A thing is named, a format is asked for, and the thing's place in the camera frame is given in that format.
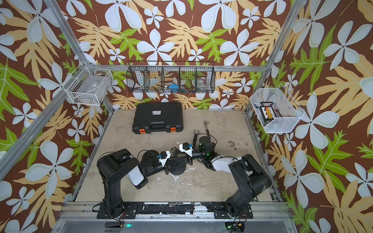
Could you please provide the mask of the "black stand pole with clip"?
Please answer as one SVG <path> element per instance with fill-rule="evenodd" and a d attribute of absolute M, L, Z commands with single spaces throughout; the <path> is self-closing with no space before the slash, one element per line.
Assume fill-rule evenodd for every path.
<path fill-rule="evenodd" d="M 179 151 L 178 148 L 172 147 L 171 148 L 171 153 L 172 153 L 172 155 L 173 155 L 174 158 L 177 158 L 177 157 L 179 157 L 180 151 Z"/>

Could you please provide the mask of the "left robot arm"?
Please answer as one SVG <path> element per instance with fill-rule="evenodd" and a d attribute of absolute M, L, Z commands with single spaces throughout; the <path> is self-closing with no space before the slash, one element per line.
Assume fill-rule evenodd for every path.
<path fill-rule="evenodd" d="M 158 153 L 155 150 L 146 150 L 141 161 L 127 149 L 102 156 L 97 162 L 97 168 L 103 180 L 105 197 L 100 204 L 97 218 L 116 221 L 134 219 L 139 205 L 123 201 L 121 180 L 128 178 L 136 189 L 141 189 L 148 183 L 148 177 L 160 172 L 169 174 L 176 168 L 176 163 L 169 151 Z"/>

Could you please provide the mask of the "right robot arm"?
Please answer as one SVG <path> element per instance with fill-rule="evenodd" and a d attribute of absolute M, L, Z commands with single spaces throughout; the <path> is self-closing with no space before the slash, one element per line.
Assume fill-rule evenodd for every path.
<path fill-rule="evenodd" d="M 252 155 L 224 156 L 215 152 L 217 140 L 211 141 L 212 136 L 197 137 L 192 144 L 180 144 L 173 155 L 185 164 L 192 165 L 193 160 L 200 160 L 208 170 L 232 174 L 238 190 L 227 199 L 225 209 L 230 217 L 247 213 L 249 203 L 272 186 L 269 175 Z"/>

